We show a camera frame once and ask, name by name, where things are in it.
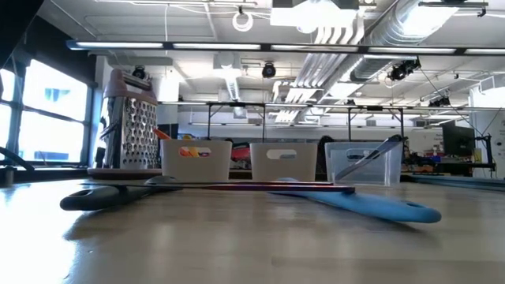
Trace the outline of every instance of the ceiling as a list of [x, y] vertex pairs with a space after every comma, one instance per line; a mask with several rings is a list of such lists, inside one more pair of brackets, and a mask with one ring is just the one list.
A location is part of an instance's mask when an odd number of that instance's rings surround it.
[[[376, 0], [377, 8], [365, 14], [365, 28], [394, 0]], [[505, 15], [505, 1], [487, 0], [488, 13]], [[271, 1], [256, 0], [255, 12], [269, 13]], [[190, 7], [199, 13], [176, 7], [134, 6], [129, 3], [105, 3], [93, 0], [46, 0], [39, 15], [75, 39], [129, 40], [129, 41], [218, 41], [265, 43], [312, 43], [315, 32], [303, 34], [296, 28], [275, 27], [269, 20], [254, 17], [254, 25], [248, 32], [239, 32], [231, 24], [234, 8], [210, 7], [208, 17], [202, 7]], [[429, 36], [423, 45], [439, 46], [505, 46], [505, 33], [501, 27], [505, 18], [452, 17], [440, 30]], [[226, 89], [225, 81], [212, 76], [213, 52], [189, 51], [129, 51], [129, 58], [136, 56], [171, 57], [186, 81], [180, 92], [186, 100], [197, 94], [217, 94]], [[247, 65], [245, 76], [238, 78], [240, 88], [271, 91], [275, 80], [261, 78], [262, 65], [274, 62], [277, 77], [295, 77], [303, 66], [306, 54], [276, 54], [244, 52], [239, 54], [242, 65]], [[504, 71], [503, 58], [421, 57], [426, 75], [437, 88], [450, 86], [454, 105], [467, 103], [468, 87], [483, 73]], [[420, 97], [435, 91], [422, 73], [415, 73], [407, 80], [390, 86], [384, 82], [385, 74], [378, 76], [374, 84], [366, 84], [355, 97], [359, 104], [412, 104]]]

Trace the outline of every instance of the clear plastic bin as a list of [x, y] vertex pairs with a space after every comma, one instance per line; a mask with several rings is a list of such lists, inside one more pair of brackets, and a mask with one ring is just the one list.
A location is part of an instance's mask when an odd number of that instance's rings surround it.
[[[379, 145], [381, 145], [380, 142], [335, 142], [325, 144], [328, 180], [333, 181], [334, 175], [370, 154]], [[403, 146], [400, 144], [387, 154], [381, 155], [339, 182], [387, 187], [399, 185], [402, 172], [402, 149]]]

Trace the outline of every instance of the plastic storage bin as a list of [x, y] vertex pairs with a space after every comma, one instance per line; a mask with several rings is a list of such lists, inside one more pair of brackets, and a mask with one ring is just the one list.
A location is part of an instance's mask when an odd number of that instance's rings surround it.
[[228, 182], [231, 146], [228, 141], [161, 140], [163, 175], [180, 182]]
[[[380, 144], [380, 142], [335, 142], [326, 144], [324, 147], [328, 180], [333, 181], [335, 174], [370, 154]], [[387, 154], [381, 155], [339, 182], [395, 187], [400, 182], [402, 149], [403, 146], [400, 144]]]
[[317, 144], [251, 143], [252, 179], [316, 179]]

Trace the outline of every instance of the wooden table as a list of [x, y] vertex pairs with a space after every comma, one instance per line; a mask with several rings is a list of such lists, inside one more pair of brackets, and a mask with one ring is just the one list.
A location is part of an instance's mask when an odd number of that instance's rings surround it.
[[426, 225], [263, 192], [185, 190], [62, 211], [79, 182], [0, 189], [0, 283], [505, 282], [505, 195], [496, 192], [373, 191], [442, 212]]

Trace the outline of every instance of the orange object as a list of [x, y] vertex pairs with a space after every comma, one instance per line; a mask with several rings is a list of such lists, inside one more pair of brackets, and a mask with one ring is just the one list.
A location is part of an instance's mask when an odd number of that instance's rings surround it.
[[159, 130], [159, 129], [153, 129], [152, 130], [156, 136], [161, 139], [161, 140], [165, 140], [165, 139], [170, 139], [170, 136], [166, 135], [163, 131]]

